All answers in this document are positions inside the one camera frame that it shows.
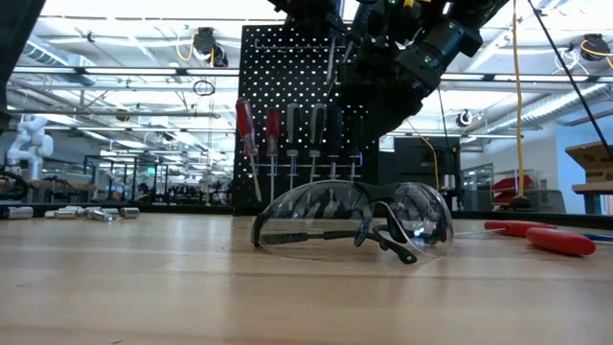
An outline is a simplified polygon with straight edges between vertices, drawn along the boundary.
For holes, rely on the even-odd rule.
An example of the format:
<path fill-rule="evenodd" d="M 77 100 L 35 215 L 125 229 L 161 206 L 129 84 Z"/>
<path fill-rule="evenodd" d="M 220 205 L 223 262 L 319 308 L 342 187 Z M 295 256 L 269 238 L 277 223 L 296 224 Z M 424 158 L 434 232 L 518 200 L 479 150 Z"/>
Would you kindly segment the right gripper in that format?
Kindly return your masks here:
<path fill-rule="evenodd" d="M 287 28 L 310 35 L 344 33 L 339 0 L 270 0 Z M 459 1 L 361 1 L 349 32 L 357 45 L 345 64 L 345 103 L 368 115 L 361 140 L 375 140 L 422 108 L 459 54 L 483 45 L 483 3 Z"/>

